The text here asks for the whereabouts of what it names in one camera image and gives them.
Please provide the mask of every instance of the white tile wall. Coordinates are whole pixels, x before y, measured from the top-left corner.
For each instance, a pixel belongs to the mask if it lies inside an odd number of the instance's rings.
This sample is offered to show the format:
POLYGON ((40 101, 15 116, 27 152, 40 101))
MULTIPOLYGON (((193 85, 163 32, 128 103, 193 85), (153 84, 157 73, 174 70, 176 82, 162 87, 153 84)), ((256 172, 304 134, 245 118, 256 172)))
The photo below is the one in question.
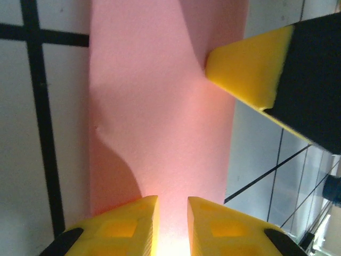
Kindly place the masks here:
POLYGON ((0 23, 23 25, 20 0, 0 1, 0 23))
POLYGON ((277 169, 269 222, 282 225, 296 208, 305 154, 302 152, 277 169))
POLYGON ((306 0, 303 20, 313 19, 334 13, 338 0, 306 0))
POLYGON ((0 40, 0 255, 53 240, 26 44, 0 40))
POLYGON ((316 184, 318 184, 330 172, 332 168, 332 160, 333 156, 329 152, 324 151, 316 184))
POLYGON ((268 175, 227 202, 225 206, 266 221, 273 177, 274 173, 268 175))
POLYGON ((250 0, 245 37, 299 21, 303 0, 250 0))
POLYGON ((90 0, 37 0, 40 27, 81 34, 90 32, 90 0))
POLYGON ((90 214, 88 48, 44 44, 45 69, 66 226, 90 214))
POLYGON ((313 195, 309 196, 295 213, 293 225, 290 228, 290 233, 296 237, 295 240, 297 242, 302 239, 307 229, 307 218, 309 216, 312 200, 313 195))
POLYGON ((316 186, 322 154, 323 151, 315 146, 311 146, 308 149, 297 206, 301 204, 316 186))
POLYGON ((237 102, 226 197, 276 166, 281 128, 237 102))

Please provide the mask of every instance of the pink foam sheet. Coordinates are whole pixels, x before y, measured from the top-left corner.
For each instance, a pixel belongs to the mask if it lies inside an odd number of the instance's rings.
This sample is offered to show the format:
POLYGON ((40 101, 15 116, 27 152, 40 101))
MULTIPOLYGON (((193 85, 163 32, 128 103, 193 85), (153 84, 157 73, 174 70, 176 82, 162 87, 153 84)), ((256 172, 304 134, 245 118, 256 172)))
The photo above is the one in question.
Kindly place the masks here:
POLYGON ((207 54, 242 39, 246 0, 93 0, 91 208, 160 201, 158 255, 189 255, 187 197, 223 203, 234 99, 207 54))

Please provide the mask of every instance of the yellow plastic block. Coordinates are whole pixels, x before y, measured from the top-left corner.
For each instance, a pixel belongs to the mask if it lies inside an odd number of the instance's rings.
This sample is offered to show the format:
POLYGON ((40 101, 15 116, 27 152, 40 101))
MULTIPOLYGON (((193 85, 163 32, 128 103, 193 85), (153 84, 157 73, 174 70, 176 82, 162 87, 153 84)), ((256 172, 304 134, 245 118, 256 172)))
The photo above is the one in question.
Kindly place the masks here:
POLYGON ((71 227, 83 228, 66 256, 154 256, 159 227, 157 196, 147 196, 71 227))
POLYGON ((188 198, 188 229, 192 256, 282 256, 264 229, 275 225, 215 204, 188 198))
POLYGON ((272 108, 293 31, 287 26, 214 49, 207 78, 258 111, 272 108))

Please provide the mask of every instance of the pink material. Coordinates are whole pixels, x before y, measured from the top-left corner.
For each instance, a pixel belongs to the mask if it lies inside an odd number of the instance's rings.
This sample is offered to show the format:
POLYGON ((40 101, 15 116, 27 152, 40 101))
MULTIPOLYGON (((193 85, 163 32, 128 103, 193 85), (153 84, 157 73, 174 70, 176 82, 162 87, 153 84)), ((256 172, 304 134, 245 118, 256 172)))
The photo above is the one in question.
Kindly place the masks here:
POLYGON ((158 195, 158 255, 189 255, 188 196, 223 202, 234 99, 204 64, 246 14, 246 0, 93 0, 92 213, 158 195))

